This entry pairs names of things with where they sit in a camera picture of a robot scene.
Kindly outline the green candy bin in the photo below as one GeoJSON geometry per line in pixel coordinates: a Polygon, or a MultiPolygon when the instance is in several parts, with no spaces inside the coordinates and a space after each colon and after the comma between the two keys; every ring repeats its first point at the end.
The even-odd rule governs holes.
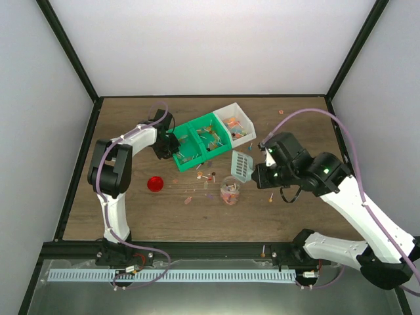
{"type": "Polygon", "coordinates": [[[173,154],[173,158],[181,173],[205,161],[203,142],[191,124],[179,125],[175,127],[173,133],[180,143],[179,151],[173,154]]]}
{"type": "Polygon", "coordinates": [[[214,113],[195,118],[188,124],[205,160],[213,159],[232,149],[226,128],[214,113]]]}

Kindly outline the light blue slotted scoop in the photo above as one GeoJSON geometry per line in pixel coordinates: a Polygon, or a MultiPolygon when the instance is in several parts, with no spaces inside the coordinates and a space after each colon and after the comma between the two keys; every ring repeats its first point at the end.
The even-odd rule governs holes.
{"type": "Polygon", "coordinates": [[[231,175],[242,183],[251,181],[254,172],[253,158],[243,152],[232,151],[231,175]]]}

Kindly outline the red round lid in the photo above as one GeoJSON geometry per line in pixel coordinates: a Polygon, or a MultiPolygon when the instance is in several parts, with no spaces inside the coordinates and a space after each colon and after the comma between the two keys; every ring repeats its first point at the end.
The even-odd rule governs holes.
{"type": "Polygon", "coordinates": [[[164,187],[164,181],[161,177],[153,176],[148,179],[147,188],[149,189],[149,191],[159,192],[163,189],[163,187],[164,187]]]}

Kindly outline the clear plastic cup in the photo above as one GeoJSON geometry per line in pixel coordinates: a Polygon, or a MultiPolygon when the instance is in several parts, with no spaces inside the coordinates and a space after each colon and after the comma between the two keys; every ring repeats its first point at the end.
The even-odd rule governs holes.
{"type": "Polygon", "coordinates": [[[220,197],[227,205],[238,202],[240,195],[240,181],[233,176],[226,177],[220,185],[220,197]]]}

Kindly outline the white candy bin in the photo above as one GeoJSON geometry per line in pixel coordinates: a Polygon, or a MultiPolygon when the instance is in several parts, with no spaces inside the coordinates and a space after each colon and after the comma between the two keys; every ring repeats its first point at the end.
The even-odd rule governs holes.
{"type": "Polygon", "coordinates": [[[237,102],[219,108],[213,111],[213,114],[228,133],[232,148],[256,139],[257,135],[253,122],[237,102]]]}

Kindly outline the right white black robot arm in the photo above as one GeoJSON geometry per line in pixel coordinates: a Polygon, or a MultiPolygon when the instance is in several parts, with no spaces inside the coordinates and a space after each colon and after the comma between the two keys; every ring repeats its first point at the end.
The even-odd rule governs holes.
{"type": "Polygon", "coordinates": [[[381,289],[408,282],[419,259],[419,242],[398,227],[359,188],[349,168],[334,154],[312,157],[292,133],[282,132],[259,144],[265,161],[251,178],[257,188],[283,190],[297,186],[334,208],[363,237],[362,241],[330,238],[304,229],[293,240],[292,258],[307,264],[312,259],[339,263],[355,270],[381,289]]]}

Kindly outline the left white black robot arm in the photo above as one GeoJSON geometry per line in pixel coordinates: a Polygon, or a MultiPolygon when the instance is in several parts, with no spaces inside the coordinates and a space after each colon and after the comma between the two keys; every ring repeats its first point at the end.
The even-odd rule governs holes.
{"type": "Polygon", "coordinates": [[[180,143],[170,124],[175,119],[168,110],[158,109],[152,119],[110,140],[100,139],[94,147],[87,180],[102,208],[104,233],[97,263],[123,266],[151,249],[136,249],[128,243],[131,231],[127,223],[125,195],[131,183],[132,160],[141,150],[151,147],[158,159],[170,159],[179,152],[180,143]]]}

